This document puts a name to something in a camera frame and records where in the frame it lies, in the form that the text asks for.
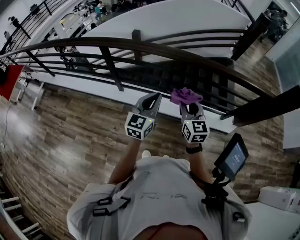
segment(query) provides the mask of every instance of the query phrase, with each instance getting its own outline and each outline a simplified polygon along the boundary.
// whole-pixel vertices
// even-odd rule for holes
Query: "wood-grain floor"
[[[262,88],[279,93],[274,66],[255,43],[235,68]],[[72,239],[66,213],[89,182],[104,183],[129,141],[124,123],[131,107],[73,90],[48,86],[36,111],[30,95],[7,116],[3,179],[20,197],[25,214],[53,239]],[[0,99],[0,130],[5,133],[9,103]],[[244,201],[256,200],[264,186],[288,186],[296,156],[285,154],[283,117],[236,130],[249,151],[233,189]],[[210,169],[231,136],[212,131],[203,154]],[[153,155],[186,158],[180,122],[159,116],[156,130],[142,143]]]

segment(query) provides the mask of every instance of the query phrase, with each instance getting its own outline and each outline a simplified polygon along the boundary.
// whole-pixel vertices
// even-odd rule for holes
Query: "wristwatch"
[[[202,148],[202,145],[201,143],[199,144],[198,147],[195,147],[195,148],[188,148],[186,147],[186,151],[188,154],[194,154],[194,153],[197,153],[197,152],[202,152],[203,148]]]

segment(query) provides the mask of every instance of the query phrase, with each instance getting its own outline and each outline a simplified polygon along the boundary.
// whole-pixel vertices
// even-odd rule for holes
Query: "red panel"
[[[9,65],[9,71],[7,79],[3,86],[0,86],[0,95],[3,96],[7,101],[10,100],[11,94],[14,90],[15,84],[23,71],[23,65]]]

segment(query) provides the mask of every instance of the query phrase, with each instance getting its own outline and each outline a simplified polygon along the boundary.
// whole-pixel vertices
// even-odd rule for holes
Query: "railing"
[[[40,5],[37,6],[39,11],[37,13],[31,12],[21,23],[20,25],[28,33],[29,36],[35,32],[39,25],[46,20],[52,13],[57,10],[63,3],[67,0],[45,0]],[[22,31],[22,29],[17,28],[10,36],[10,40],[7,41],[2,50],[1,54],[13,51],[20,47],[23,47],[26,42],[29,40],[29,37]]]
[[[244,5],[244,3],[241,0],[221,0],[221,2],[225,2],[226,5],[229,5],[230,7],[238,10],[240,13],[243,12],[244,14],[246,14],[248,16],[248,18],[250,19],[250,21],[252,23],[255,22],[254,17],[252,16],[252,14],[249,12],[249,10],[246,8],[246,6]]]
[[[86,53],[43,53],[33,55],[31,51],[46,49],[52,47],[74,47],[74,46],[88,46],[88,47],[98,47],[101,54],[86,54]],[[240,94],[235,91],[235,89],[225,87],[218,82],[214,82],[211,79],[200,78],[199,75],[184,71],[182,69],[174,69],[166,66],[162,66],[160,63],[150,63],[137,59],[128,59],[123,57],[113,57],[109,51],[109,48],[130,50],[135,53],[146,53],[150,55],[155,55],[159,57],[165,57],[169,60],[175,61],[179,66],[182,64],[190,65],[192,67],[199,67],[205,69],[206,71],[213,72],[216,75],[227,78],[228,80],[246,88],[247,90],[255,93],[257,96],[263,98],[273,98],[274,95],[268,93],[251,83],[251,80],[244,76],[243,74],[234,71],[224,65],[221,65],[213,60],[206,59],[204,57],[198,56],[196,54],[186,52],[180,49],[168,47],[165,45],[159,45],[154,43],[134,41],[130,39],[123,38],[110,38],[110,37],[82,37],[82,38],[70,38],[70,39],[59,39],[49,42],[43,42],[31,46],[27,46],[5,55],[0,56],[1,61],[7,57],[19,53],[27,53],[26,56],[20,56],[11,58],[12,61],[19,60],[18,64],[28,64],[28,66],[37,72],[49,73],[51,76],[65,75],[72,76],[76,78],[82,78],[107,84],[117,85],[120,91],[124,90],[124,84],[126,88],[136,89],[145,92],[160,91],[164,93],[165,97],[169,97],[169,93],[173,88],[189,87],[195,92],[199,92],[205,96],[209,96],[204,99],[203,103],[218,107],[222,110],[222,114],[229,116],[234,110],[216,104],[213,99],[219,101],[224,101],[228,104],[234,106],[233,109],[238,109],[243,104],[238,102],[248,103],[251,99],[247,96]],[[72,57],[75,58],[74,62],[62,62],[58,60],[53,60],[54,57]],[[88,61],[79,61],[82,59],[102,59],[105,61],[106,66],[100,66],[96,64],[91,64]],[[131,67],[119,68],[116,67],[114,62],[127,63]],[[78,66],[81,69],[65,68],[65,65]],[[143,68],[145,71],[138,71],[137,68]],[[155,74],[150,74],[149,71],[162,71],[162,76],[155,76]],[[163,77],[163,75],[177,76],[180,79],[184,79],[183,82],[173,82],[169,77]],[[142,81],[136,81],[135,77],[140,77]],[[161,86],[161,83],[167,84],[167,87]],[[228,94],[239,98],[239,101],[230,100],[222,97],[213,92],[208,92],[205,88],[199,88],[198,83],[203,83],[206,85],[213,86]]]
[[[214,37],[195,37],[195,38],[189,38],[189,39],[182,39],[182,40],[175,40],[175,41],[167,41],[160,44],[167,45],[167,46],[173,46],[176,45],[176,48],[179,49],[196,49],[196,48],[206,48],[206,47],[228,47],[228,48],[236,48],[239,45],[238,44],[199,44],[199,42],[202,41],[220,41],[220,40],[233,40],[233,41],[239,41],[241,39],[241,34],[246,33],[246,30],[240,30],[240,29],[213,29],[213,30],[196,30],[196,31],[188,31],[188,32],[181,32],[181,33],[175,33],[171,35],[161,36],[161,37],[154,37],[149,39],[143,39],[143,41],[147,43],[155,43],[157,41],[167,40],[171,38],[178,38],[178,37],[185,37],[185,36],[193,36],[193,35],[201,35],[201,34],[217,34],[220,33],[222,36],[214,36]],[[237,33],[239,36],[232,36],[233,33]],[[133,40],[142,40],[141,39],[141,31],[134,30],[132,32],[132,39]],[[195,45],[181,45],[185,43],[192,43],[197,42]],[[126,57],[127,58],[134,58],[133,55],[134,52],[125,52],[126,50],[120,49],[112,52],[111,54],[117,57]],[[143,53],[140,57],[147,56],[148,54]],[[99,62],[99,60],[94,60],[91,63],[97,63],[98,65],[105,64],[105,61]]]

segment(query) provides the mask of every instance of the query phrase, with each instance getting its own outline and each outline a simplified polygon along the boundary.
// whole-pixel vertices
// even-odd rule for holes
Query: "purple cloth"
[[[201,102],[202,100],[203,97],[201,95],[194,93],[191,89],[183,88],[179,90],[173,89],[170,101],[177,105],[179,105],[180,102],[190,105],[192,103]]]

